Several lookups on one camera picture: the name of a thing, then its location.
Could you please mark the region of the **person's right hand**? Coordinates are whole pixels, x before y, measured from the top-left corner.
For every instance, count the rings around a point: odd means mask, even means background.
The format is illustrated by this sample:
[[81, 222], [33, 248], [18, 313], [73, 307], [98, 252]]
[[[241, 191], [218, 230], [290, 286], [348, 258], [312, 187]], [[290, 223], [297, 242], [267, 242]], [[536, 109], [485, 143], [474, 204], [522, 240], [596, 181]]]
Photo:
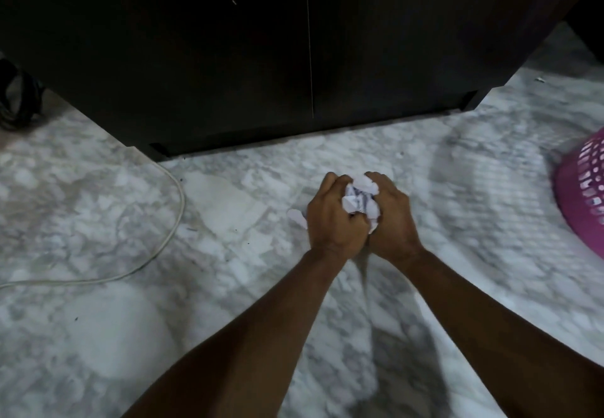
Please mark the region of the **person's right hand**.
[[411, 213], [410, 198], [399, 190], [395, 206], [379, 206], [381, 218], [368, 237], [372, 253], [397, 268], [425, 252]]

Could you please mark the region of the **dark wooden cabinet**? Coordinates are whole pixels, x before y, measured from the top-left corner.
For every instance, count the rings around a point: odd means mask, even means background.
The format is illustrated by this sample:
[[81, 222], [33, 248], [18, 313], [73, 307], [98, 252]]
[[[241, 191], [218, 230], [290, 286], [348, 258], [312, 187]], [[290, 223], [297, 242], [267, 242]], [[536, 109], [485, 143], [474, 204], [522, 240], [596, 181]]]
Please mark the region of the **dark wooden cabinet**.
[[154, 160], [476, 109], [578, 0], [0, 0], [0, 52]]

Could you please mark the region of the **person's left forearm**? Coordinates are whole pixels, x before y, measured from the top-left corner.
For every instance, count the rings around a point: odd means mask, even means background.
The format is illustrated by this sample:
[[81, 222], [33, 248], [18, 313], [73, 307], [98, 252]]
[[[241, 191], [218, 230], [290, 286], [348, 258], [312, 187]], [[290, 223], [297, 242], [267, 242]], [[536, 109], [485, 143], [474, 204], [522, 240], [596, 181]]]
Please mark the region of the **person's left forearm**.
[[347, 258], [313, 247], [273, 288], [168, 369], [122, 418], [276, 418]]

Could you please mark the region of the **white paper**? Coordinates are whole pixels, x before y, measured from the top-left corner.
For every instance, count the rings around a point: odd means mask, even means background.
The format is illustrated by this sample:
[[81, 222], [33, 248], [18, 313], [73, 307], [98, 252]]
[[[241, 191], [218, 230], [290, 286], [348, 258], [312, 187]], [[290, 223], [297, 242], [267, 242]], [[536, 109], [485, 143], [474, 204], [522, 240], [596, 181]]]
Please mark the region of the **white paper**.
[[[366, 217], [370, 225], [369, 234], [372, 234], [376, 230], [381, 218], [381, 209], [374, 200], [378, 193], [379, 187], [377, 183], [366, 175], [360, 175], [352, 178], [351, 183], [346, 185], [341, 198], [342, 208], [348, 215], [360, 216], [362, 214]], [[295, 208], [289, 209], [286, 213], [291, 222], [304, 230], [308, 229], [307, 207], [314, 198], [315, 195], [307, 197], [304, 199], [305, 204], [298, 203]]]

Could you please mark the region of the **pink plastic basket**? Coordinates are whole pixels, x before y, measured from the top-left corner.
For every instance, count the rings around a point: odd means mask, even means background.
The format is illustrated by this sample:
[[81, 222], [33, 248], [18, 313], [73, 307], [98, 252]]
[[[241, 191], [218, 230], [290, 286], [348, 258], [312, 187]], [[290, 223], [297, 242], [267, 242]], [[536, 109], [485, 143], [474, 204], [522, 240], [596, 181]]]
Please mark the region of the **pink plastic basket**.
[[604, 127], [563, 157], [553, 192], [571, 231], [604, 260]]

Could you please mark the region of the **person's left hand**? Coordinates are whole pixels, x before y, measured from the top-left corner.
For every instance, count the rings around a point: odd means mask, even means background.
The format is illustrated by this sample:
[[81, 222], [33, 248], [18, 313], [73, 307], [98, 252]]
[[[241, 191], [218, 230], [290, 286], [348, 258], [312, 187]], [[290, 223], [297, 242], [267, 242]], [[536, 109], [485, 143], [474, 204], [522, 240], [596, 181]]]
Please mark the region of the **person's left hand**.
[[317, 193], [307, 207], [307, 224], [309, 254], [339, 269], [360, 253], [370, 227], [364, 215], [348, 215], [341, 203], [318, 203]]

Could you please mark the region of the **person's right forearm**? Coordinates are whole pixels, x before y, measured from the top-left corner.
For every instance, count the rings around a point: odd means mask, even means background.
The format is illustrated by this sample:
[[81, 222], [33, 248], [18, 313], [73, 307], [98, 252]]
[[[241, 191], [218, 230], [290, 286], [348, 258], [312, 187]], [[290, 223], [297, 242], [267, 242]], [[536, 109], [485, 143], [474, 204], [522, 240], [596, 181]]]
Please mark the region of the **person's right forearm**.
[[604, 418], [604, 367], [518, 316], [425, 249], [390, 260], [507, 418]]

